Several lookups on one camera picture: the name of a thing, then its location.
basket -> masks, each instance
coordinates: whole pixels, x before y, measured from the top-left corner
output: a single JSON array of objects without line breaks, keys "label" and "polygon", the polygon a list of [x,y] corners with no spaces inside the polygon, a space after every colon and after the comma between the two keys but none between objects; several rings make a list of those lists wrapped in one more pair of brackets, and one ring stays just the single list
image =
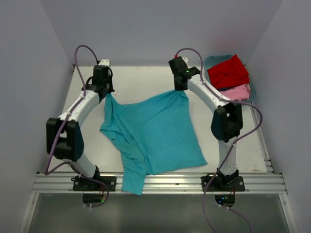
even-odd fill
[{"label": "basket", "polygon": [[[231,57],[233,57],[233,55],[210,56],[204,60],[203,66],[204,66],[204,71],[205,71],[205,78],[209,83],[210,83],[210,79],[209,79],[209,75],[208,75],[207,70],[212,68],[215,65],[218,65],[221,62],[225,62],[225,61],[229,60]],[[250,77],[249,77],[249,86],[251,88],[251,93],[249,95],[249,99],[243,100],[244,102],[247,102],[247,103],[252,102],[256,97],[256,90],[255,90],[255,87],[254,87]]]}]

white work surface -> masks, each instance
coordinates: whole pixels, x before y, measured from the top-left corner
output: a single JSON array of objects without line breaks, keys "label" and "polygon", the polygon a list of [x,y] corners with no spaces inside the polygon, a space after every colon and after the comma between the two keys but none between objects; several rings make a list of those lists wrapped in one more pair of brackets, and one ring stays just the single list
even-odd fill
[{"label": "white work surface", "polygon": [[[137,103],[157,94],[174,89],[173,75],[167,67],[111,67],[113,70],[114,98],[122,104]],[[80,67],[84,80],[93,74],[93,67]],[[75,69],[64,111],[77,99],[82,84]],[[207,161],[206,166],[190,167],[175,172],[214,172],[219,162],[218,142],[210,130],[212,112],[194,93],[186,91],[190,101],[190,115],[200,147]],[[243,106],[242,134],[254,128],[250,107]],[[85,154],[97,165],[100,172],[123,172],[120,152],[105,137],[99,128],[104,121],[104,100],[93,109],[81,126]],[[62,161],[53,158],[50,169]],[[267,172],[264,152],[257,133],[242,139],[237,144],[237,165],[240,172]],[[62,166],[57,171],[72,171]]]}]

red cloth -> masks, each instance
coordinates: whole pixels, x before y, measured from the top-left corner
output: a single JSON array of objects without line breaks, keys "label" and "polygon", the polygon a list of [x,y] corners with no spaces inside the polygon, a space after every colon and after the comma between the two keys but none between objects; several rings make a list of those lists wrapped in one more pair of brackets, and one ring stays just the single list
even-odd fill
[{"label": "red cloth", "polygon": [[216,89],[232,88],[249,83],[248,72],[237,55],[207,70]]}]

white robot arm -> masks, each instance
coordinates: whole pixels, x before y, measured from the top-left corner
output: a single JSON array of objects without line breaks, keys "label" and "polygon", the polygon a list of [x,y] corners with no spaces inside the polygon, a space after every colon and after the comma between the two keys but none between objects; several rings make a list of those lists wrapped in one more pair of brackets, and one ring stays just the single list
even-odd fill
[{"label": "white robot arm", "polygon": [[[229,148],[240,135],[243,127],[242,107],[240,104],[222,101],[230,100],[218,92],[210,83],[201,80],[200,71],[196,67],[188,68],[182,57],[175,57],[169,61],[174,75],[174,86],[176,91],[190,90],[195,93],[213,112],[211,131],[218,140],[219,145],[219,167],[228,155]],[[236,146],[220,168],[217,182],[221,187],[239,177],[236,165]]]},{"label": "white robot arm", "polygon": [[[220,97],[224,99],[229,98],[223,96],[221,93],[218,92],[209,82],[206,82],[206,84],[213,89],[215,93],[217,93]],[[195,93],[208,107],[209,109],[214,113],[215,110],[217,110],[219,107],[224,107],[228,103],[224,101],[220,101],[218,98],[216,98],[204,85],[202,85],[202,82],[200,80],[200,74],[194,75],[190,80],[188,80],[188,90]],[[219,147],[219,166],[222,163],[222,161],[225,159],[225,156],[228,153],[228,150],[232,144],[232,142],[236,139],[236,137],[233,137],[228,140],[228,142],[225,142],[223,140],[218,140],[218,147]],[[236,172],[237,164],[236,164],[236,147],[233,148],[233,150],[230,153],[230,156],[225,161],[224,165],[220,169],[220,171],[224,175],[231,175],[234,172]]]},{"label": "white robot arm", "polygon": [[68,117],[63,134],[57,140],[53,155],[57,159],[69,162],[75,171],[89,178],[97,178],[99,170],[84,154],[84,142],[80,127],[94,107],[112,91],[114,91],[112,71],[109,67],[99,63],[94,66],[93,76],[86,83],[86,94],[84,95],[84,91],[81,91],[78,99],[67,111],[58,118],[50,118],[47,121],[47,152],[50,153],[61,124],[68,117],[72,107],[83,98]]}]

purple cable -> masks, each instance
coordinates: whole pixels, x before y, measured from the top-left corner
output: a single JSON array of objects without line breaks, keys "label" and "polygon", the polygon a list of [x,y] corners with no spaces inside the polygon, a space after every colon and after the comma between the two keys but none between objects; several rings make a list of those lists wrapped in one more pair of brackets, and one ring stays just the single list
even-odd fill
[{"label": "purple cable", "polygon": [[[213,180],[215,179],[215,177],[217,176],[217,174],[219,173],[220,169],[223,167],[223,165],[225,164],[227,158],[229,157],[233,147],[236,145],[236,143],[238,141],[240,141],[241,139],[245,138],[246,136],[250,135],[251,133],[255,132],[262,124],[262,113],[261,111],[259,110],[259,108],[257,108],[256,106],[252,105],[252,104],[249,104],[249,103],[246,103],[246,102],[240,102],[240,101],[233,101],[233,100],[226,100],[226,99],[223,99],[221,98],[220,96],[218,96],[205,82],[204,82],[204,79],[203,79],[203,59],[202,59],[202,56],[201,54],[195,50],[195,49],[192,49],[192,48],[184,48],[184,49],[181,49],[179,50],[176,55],[178,55],[178,53],[180,53],[181,51],[184,51],[184,50],[191,50],[193,52],[195,52],[199,58],[200,58],[200,63],[201,63],[201,69],[200,69],[200,79],[201,79],[201,82],[202,84],[215,96],[217,97],[219,100],[221,101],[225,101],[225,102],[229,102],[229,103],[238,103],[238,104],[244,104],[244,105],[248,105],[254,109],[256,109],[256,111],[259,113],[259,116],[260,116],[260,119],[259,119],[259,123],[258,125],[252,129],[251,131],[247,132],[246,134],[242,135],[241,137],[238,137],[236,140],[234,140],[234,142],[232,143],[232,145],[230,146],[229,150],[228,150],[228,153],[227,155],[225,156],[224,160],[222,161],[222,163],[220,164],[220,166],[218,167],[217,171],[215,172],[215,174],[213,175],[213,177],[209,180],[209,182],[207,183],[207,185],[205,186],[205,189],[204,189],[204,193],[203,193],[203,200],[202,200],[202,208],[203,208],[203,214],[204,214],[204,217],[205,217],[205,220],[206,222],[208,223],[209,227],[215,232],[217,233],[216,229],[212,226],[211,222],[209,221],[208,217],[207,217],[207,213],[206,213],[206,208],[205,208],[205,202],[206,202],[206,192],[207,192],[207,189],[209,187],[209,185],[213,182]],[[253,230],[252,230],[252,226],[249,222],[249,220],[244,216],[242,215],[241,213],[239,213],[238,211],[232,209],[232,208],[229,208],[230,211],[238,214],[239,216],[241,216],[247,223],[248,225],[248,228],[249,228],[249,232],[252,233]]]},{"label": "purple cable", "polygon": [[68,120],[68,118],[70,117],[70,114],[72,113],[72,111],[81,103],[81,101],[83,100],[83,98],[86,96],[86,84],[83,80],[83,77],[82,77],[82,74],[80,72],[80,69],[79,69],[79,66],[78,66],[78,62],[77,62],[77,52],[78,52],[78,49],[81,48],[81,47],[85,47],[87,49],[89,49],[92,54],[94,55],[96,61],[97,61],[97,56],[95,55],[94,51],[89,47],[89,46],[86,46],[86,45],[79,45],[75,52],[74,52],[74,63],[75,63],[75,67],[77,68],[77,71],[78,71],[78,74],[80,76],[80,79],[81,79],[81,82],[82,82],[82,85],[83,85],[83,96],[73,105],[72,108],[70,108],[66,118],[64,119],[63,123],[61,124],[61,126],[59,127],[59,130],[57,131],[56,133],[56,136],[55,136],[55,139],[53,141],[53,144],[52,144],[52,148],[51,148],[51,151],[50,151],[50,154],[49,154],[49,157],[48,157],[48,162],[47,162],[47,165],[45,167],[45,171],[44,171],[44,174],[46,175],[49,175],[51,174],[53,171],[55,171],[56,169],[58,169],[60,166],[66,164],[66,163],[62,163],[62,164],[59,164],[58,166],[56,166],[55,168],[53,168],[51,171],[49,171],[49,167],[50,167],[50,164],[51,164],[51,160],[52,160],[52,157],[53,157],[53,154],[54,154],[54,151],[55,151],[55,147],[56,147],[56,144],[57,144],[57,141],[59,139],[59,136]]},{"label": "purple cable", "polygon": [[49,171],[49,167],[50,167],[50,164],[51,164],[51,160],[52,160],[52,157],[53,157],[53,154],[54,154],[55,147],[56,147],[57,141],[58,141],[58,139],[59,139],[59,136],[60,136],[60,134],[61,134],[61,132],[62,132],[62,130],[63,130],[63,128],[64,128],[64,126],[65,126],[67,120],[68,120],[68,118],[70,117],[72,111],[79,105],[79,103],[81,103],[81,101],[82,101],[82,100],[84,99],[84,97],[86,96],[86,85],[85,85],[85,82],[84,82],[84,80],[83,80],[83,77],[82,77],[82,74],[81,74],[81,72],[80,72],[80,69],[79,69],[79,66],[78,66],[78,62],[77,62],[77,52],[78,52],[78,49],[81,48],[81,47],[85,47],[85,48],[89,49],[89,50],[92,52],[92,54],[94,55],[94,57],[95,57],[95,59],[96,59],[96,62],[98,61],[98,60],[97,60],[96,54],[94,53],[94,51],[93,51],[89,46],[87,46],[87,45],[79,45],[79,46],[76,48],[76,50],[75,50],[75,52],[74,52],[74,63],[75,63],[75,67],[77,68],[78,74],[79,74],[79,76],[80,76],[80,79],[81,79],[81,82],[82,82],[82,85],[83,85],[83,96],[73,105],[72,108],[70,108],[70,110],[69,110],[69,112],[68,112],[66,118],[64,119],[64,121],[63,121],[63,123],[61,124],[59,130],[57,131],[57,134],[56,134],[55,139],[54,139],[54,141],[53,141],[52,148],[51,148],[51,151],[50,151],[50,154],[49,154],[49,157],[48,157],[48,162],[47,162],[47,165],[46,165],[46,167],[45,167],[45,172],[44,172],[44,174],[45,174],[45,175],[50,175],[51,173],[53,173],[54,171],[56,171],[56,170],[57,170],[59,167],[61,167],[62,165],[68,164],[68,165],[70,165],[70,167],[72,168],[72,170],[73,170],[74,172],[80,174],[80,175],[81,175],[82,177],[84,177],[85,179],[90,180],[90,181],[92,181],[92,182],[99,183],[100,185],[104,186],[104,187],[105,187],[105,190],[106,190],[106,192],[107,192],[107,195],[106,195],[106,197],[105,197],[105,199],[104,199],[103,202],[101,202],[100,204],[95,205],[95,206],[92,207],[92,208],[95,208],[95,207],[99,207],[99,206],[101,206],[102,204],[104,204],[104,203],[106,202],[106,200],[108,199],[108,197],[109,197],[109,188],[108,188],[108,186],[107,186],[106,184],[104,184],[103,182],[97,181],[97,180],[95,180],[95,179],[92,179],[92,178],[90,178],[90,177],[87,177],[87,176],[85,176],[84,174],[79,173],[69,162],[63,162],[63,163],[57,165],[56,167],[54,167],[53,169],[51,169],[51,170]]}]

